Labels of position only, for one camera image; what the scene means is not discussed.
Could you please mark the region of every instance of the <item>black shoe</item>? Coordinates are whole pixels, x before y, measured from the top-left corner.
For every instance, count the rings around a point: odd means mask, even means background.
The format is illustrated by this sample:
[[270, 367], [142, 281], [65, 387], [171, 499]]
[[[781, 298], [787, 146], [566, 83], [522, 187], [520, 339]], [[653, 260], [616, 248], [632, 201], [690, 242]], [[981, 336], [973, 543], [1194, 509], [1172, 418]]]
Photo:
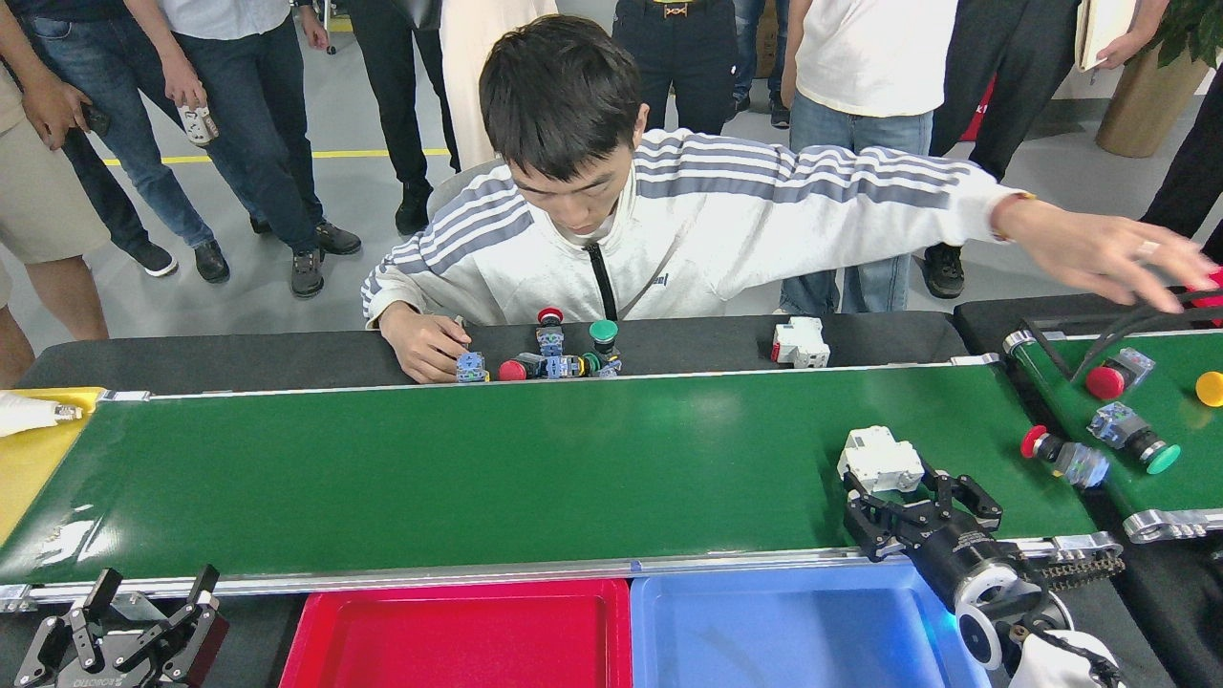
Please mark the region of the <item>black shoe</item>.
[[959, 246], [938, 243], [926, 248], [926, 288], [939, 298], [955, 298], [964, 291]]
[[152, 276], [165, 276], [179, 269], [179, 260], [174, 259], [169, 251], [152, 241], [141, 243], [127, 254], [135, 258]]
[[294, 271], [289, 275], [289, 287], [294, 290], [294, 296], [309, 298], [323, 290], [323, 273], [319, 265], [323, 263], [323, 251], [297, 251], [294, 253]]
[[751, 97], [748, 97], [748, 95], [744, 95], [742, 98], [731, 97], [731, 99], [730, 99], [730, 114], [726, 115], [726, 121], [729, 122], [730, 120], [735, 119], [735, 115], [737, 115], [739, 112], [742, 112], [744, 110], [746, 110], [747, 108], [751, 108], [751, 106], [752, 106], [752, 99], [751, 99]]
[[349, 255], [361, 249], [361, 237], [351, 231], [344, 231], [334, 224], [323, 220], [314, 227], [318, 235], [318, 247], [336, 255]]
[[404, 187], [404, 202], [395, 210], [395, 229], [399, 230], [400, 236], [411, 236], [429, 225], [427, 210], [429, 193], [433, 193], [432, 188], [421, 194]]
[[768, 111], [768, 123], [773, 128], [790, 128], [790, 108], [783, 105], [780, 98], [769, 98]]
[[196, 246], [196, 269], [204, 281], [218, 284], [229, 279], [229, 263], [216, 240]]

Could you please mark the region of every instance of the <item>black table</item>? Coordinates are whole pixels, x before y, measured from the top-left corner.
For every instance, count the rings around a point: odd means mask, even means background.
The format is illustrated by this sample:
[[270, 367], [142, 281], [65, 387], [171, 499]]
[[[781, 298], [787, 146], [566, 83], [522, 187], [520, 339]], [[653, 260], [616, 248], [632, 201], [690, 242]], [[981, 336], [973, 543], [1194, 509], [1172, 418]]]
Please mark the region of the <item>black table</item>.
[[[1120, 315], [1128, 310], [1092, 295], [1005, 298], [963, 303], [955, 308], [953, 321], [969, 349], [985, 354], [1002, 352], [1003, 339], [1024, 318]], [[1068, 335], [1098, 334], [1101, 326], [1102, 323], [1075, 323], [1062, 330]], [[1148, 329], [1188, 326], [1191, 325], [1156, 324]], [[1018, 373], [1011, 381], [1030, 413], [1055, 428], [1057, 423], [1041, 408], [1031, 382]], [[1123, 557], [1128, 568], [1113, 584], [1168, 672], [1180, 686], [1223, 686], [1223, 569], [1214, 558], [1223, 551], [1223, 535], [1132, 545], [1125, 538], [1120, 514], [1107, 497], [1088, 492], [1084, 501], [1097, 525], [1125, 543]]]
[[[629, 374], [774, 370], [768, 359], [773, 326], [784, 315], [629, 320], [616, 341]], [[903, 312], [822, 318], [832, 349], [829, 367], [944, 363], [969, 354], [943, 313]], [[589, 351], [586, 324], [565, 324], [566, 352]], [[489, 367], [536, 351], [528, 325], [468, 326], [472, 351]], [[375, 331], [276, 335], [177, 336], [61, 343], [45, 351], [20, 387], [98, 386], [155, 395], [208, 391], [345, 389], [408, 385], [394, 354]], [[207, 686], [276, 686], [305, 596], [221, 600], [229, 635]], [[1107, 585], [1064, 594], [1080, 628], [1101, 638], [1123, 662], [1131, 686], [1172, 681]], [[16, 675], [44, 612], [0, 615], [0, 681]], [[992, 678], [1005, 686], [999, 672]]]

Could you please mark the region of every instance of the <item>green leaves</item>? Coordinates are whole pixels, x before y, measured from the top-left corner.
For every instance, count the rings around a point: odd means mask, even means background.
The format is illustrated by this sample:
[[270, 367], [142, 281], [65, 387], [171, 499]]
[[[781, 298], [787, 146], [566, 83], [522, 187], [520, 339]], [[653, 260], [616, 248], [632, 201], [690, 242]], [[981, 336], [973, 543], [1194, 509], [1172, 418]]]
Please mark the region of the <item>green leaves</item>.
[[1159, 66], [1172, 64], [1185, 49], [1192, 60], [1218, 67], [1223, 50], [1223, 0], [1172, 0], [1155, 37], [1139, 54], [1159, 45]]

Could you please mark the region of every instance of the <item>hand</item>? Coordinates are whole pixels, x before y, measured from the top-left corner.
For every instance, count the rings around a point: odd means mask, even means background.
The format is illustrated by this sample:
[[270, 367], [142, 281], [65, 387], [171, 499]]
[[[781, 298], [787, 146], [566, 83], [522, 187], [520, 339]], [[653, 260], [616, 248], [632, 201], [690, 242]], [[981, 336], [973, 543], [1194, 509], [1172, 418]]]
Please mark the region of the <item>hand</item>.
[[163, 60], [161, 71], [165, 73], [165, 97], [175, 105], [196, 109], [208, 104], [208, 92], [186, 56]]
[[1124, 65], [1125, 60], [1132, 57], [1150, 39], [1150, 35], [1132, 31], [1114, 38], [1103, 50], [1096, 53], [1097, 60], [1104, 60], [1098, 65], [1099, 68], [1113, 70]]
[[454, 382], [455, 360], [467, 353], [471, 336], [444, 315], [424, 315], [396, 301], [378, 318], [399, 368], [419, 384]]
[[327, 37], [327, 29], [323, 28], [323, 22], [318, 21], [318, 15], [314, 13], [314, 7], [302, 5], [297, 15], [302, 20], [302, 33], [306, 34], [306, 40], [309, 43], [311, 48], [316, 50], [327, 50], [331, 46], [331, 40]]
[[26, 119], [34, 126], [48, 148], [59, 150], [64, 145], [64, 137], [72, 127], [89, 131], [89, 122], [81, 110], [81, 103], [92, 105], [93, 101], [76, 87], [64, 83], [50, 72], [44, 78], [31, 81], [24, 86], [21, 105], [26, 110]]
[[994, 226], [1059, 281], [1118, 303], [1131, 304], [1137, 293], [1161, 310], [1184, 309], [1148, 264], [1188, 286], [1218, 287], [1207, 276], [1218, 265], [1196, 243], [1162, 226], [1071, 213], [1041, 200], [1011, 203], [994, 218]]

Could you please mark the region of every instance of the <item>belt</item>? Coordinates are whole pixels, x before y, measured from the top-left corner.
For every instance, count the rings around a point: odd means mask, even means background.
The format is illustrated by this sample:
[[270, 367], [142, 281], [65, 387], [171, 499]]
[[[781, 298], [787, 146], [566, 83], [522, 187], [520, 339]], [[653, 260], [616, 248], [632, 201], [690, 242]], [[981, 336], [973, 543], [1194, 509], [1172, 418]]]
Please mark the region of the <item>belt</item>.
[[659, 12], [667, 17], [687, 17], [695, 11], [706, 11], [709, 5], [718, 0], [631, 0], [640, 5], [643, 11]]

